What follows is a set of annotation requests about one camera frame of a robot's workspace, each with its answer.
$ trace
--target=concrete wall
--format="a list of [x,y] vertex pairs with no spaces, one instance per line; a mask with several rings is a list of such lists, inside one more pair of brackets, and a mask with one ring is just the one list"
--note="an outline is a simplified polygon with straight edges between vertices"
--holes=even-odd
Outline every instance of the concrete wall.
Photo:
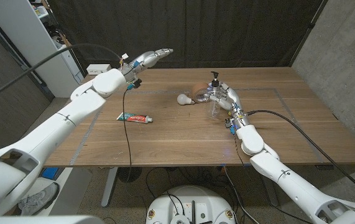
[[[328,1],[292,67],[355,136],[355,1]],[[298,168],[325,193],[355,201],[355,186],[338,171],[310,169]]]

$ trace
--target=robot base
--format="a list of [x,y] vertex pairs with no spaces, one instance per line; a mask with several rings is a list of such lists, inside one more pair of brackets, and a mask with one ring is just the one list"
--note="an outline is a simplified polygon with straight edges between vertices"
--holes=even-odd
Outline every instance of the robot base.
[[149,207],[145,223],[190,224],[193,221],[193,214],[195,214],[194,224],[209,221],[223,224],[235,223],[231,206],[224,198],[212,190],[196,185],[174,187],[157,197]]

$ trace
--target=light bulb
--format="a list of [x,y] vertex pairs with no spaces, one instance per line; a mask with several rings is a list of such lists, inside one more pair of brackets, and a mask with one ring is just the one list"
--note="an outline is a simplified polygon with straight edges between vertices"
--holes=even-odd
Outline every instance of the light bulb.
[[177,97],[177,102],[178,102],[179,105],[194,104],[195,103],[193,100],[191,100],[191,98],[187,97],[184,94],[180,94]]

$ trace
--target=toothpaste tube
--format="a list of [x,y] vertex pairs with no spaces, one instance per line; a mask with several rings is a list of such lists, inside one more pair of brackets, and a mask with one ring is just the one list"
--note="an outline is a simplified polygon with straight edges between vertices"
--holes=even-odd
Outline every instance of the toothpaste tube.
[[[123,112],[116,119],[118,121],[123,121]],[[148,122],[152,122],[152,118],[145,115],[125,113],[125,121],[133,121],[147,124]]]

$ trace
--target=white box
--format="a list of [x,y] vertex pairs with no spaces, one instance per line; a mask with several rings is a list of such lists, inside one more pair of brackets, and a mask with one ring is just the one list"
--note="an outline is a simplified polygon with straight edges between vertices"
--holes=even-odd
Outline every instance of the white box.
[[103,72],[108,72],[110,71],[110,69],[111,69],[110,64],[90,64],[86,68],[89,75],[98,75]]

